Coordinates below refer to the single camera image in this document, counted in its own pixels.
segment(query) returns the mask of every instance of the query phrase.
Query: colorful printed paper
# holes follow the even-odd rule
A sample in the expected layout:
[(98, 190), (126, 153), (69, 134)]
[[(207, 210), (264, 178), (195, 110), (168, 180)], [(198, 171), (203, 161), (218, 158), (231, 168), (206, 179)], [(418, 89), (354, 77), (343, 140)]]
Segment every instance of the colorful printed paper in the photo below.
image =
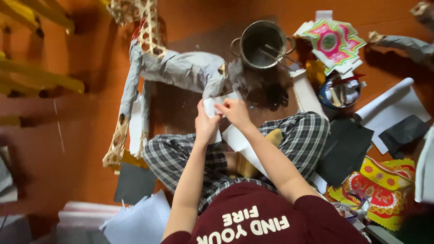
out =
[(354, 62), (348, 61), (359, 59), (358, 50), (366, 45), (350, 23), (334, 20), (304, 23), (294, 35), (311, 41), (312, 52), (324, 63), (326, 75), (335, 69), (340, 73), (350, 71)]
[(377, 163), (366, 157), (360, 172), (353, 172), (338, 188), (330, 187), (329, 195), (345, 204), (359, 204), (347, 193), (350, 190), (362, 191), (370, 201), (367, 217), (389, 230), (401, 227), (403, 214), (408, 209), (406, 196), (414, 182), (414, 162), (393, 160)]

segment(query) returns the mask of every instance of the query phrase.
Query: plaid pants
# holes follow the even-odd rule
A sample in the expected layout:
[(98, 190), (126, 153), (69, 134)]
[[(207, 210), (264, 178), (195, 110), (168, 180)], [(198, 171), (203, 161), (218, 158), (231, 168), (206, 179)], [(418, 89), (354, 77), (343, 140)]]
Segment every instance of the plaid pants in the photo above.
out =
[[(282, 131), (279, 149), (293, 162), (300, 174), (308, 179), (316, 167), (329, 133), (329, 122), (314, 112), (303, 112), (281, 120), (267, 121), (258, 130), (266, 136), (274, 129)], [(144, 160), (153, 173), (174, 194), (185, 168), (196, 134), (157, 135), (145, 145)], [(276, 191), (265, 176), (259, 179), (236, 178), (226, 175), (227, 163), (222, 151), (208, 145), (199, 213), (212, 199), (232, 184), (250, 181)]]

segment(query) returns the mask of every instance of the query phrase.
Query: pot handle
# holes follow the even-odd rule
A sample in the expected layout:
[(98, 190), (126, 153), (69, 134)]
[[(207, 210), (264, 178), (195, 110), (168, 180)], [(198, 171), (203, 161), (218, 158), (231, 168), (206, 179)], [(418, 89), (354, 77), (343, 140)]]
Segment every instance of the pot handle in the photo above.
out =
[(233, 41), (232, 41), (232, 43), (230, 44), (230, 47), (229, 47), (229, 50), (232, 52), (232, 54), (233, 55), (236, 55), (236, 56), (241, 56), (239, 53), (237, 53), (237, 52), (235, 52), (234, 50), (233, 50), (233, 48), (235, 47), (235, 44), (237, 43), (237, 42), (239, 42), (239, 41), (241, 41), (241, 37), (238, 37), (238, 38), (235, 38)]
[(288, 55), (290, 53), (292, 53), (294, 51), (294, 49), (296, 48), (296, 41), (294, 38), (286, 36), (287, 40), (291, 43), (291, 49), (285, 53), (285, 55)]

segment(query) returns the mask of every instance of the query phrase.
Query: metal pot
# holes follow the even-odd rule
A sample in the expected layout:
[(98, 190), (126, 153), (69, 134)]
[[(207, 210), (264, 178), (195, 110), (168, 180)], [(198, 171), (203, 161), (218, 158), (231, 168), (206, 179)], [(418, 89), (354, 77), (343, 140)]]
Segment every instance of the metal pot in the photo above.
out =
[[(289, 51), (286, 51), (287, 40), (291, 43)], [(240, 53), (234, 51), (237, 42), (240, 42)], [(230, 44), (231, 52), (236, 56), (241, 56), (247, 66), (255, 69), (268, 69), (275, 66), (281, 61), (283, 55), (292, 53), (295, 47), (295, 40), (269, 20), (254, 22), (244, 30), (241, 37), (234, 39)]]

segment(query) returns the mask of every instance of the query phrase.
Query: red and yellow decorative paper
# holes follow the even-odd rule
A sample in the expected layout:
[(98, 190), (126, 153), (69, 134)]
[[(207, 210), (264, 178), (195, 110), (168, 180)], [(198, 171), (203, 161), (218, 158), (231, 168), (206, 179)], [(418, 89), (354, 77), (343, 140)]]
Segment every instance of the red and yellow decorative paper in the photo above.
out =
[(377, 163), (365, 158), (360, 172), (353, 172), (338, 188), (330, 187), (329, 195), (346, 204), (359, 204), (347, 193), (359, 190), (370, 198), (367, 217), (389, 230), (396, 231), (407, 209), (405, 197), (414, 182), (414, 162), (409, 159)]

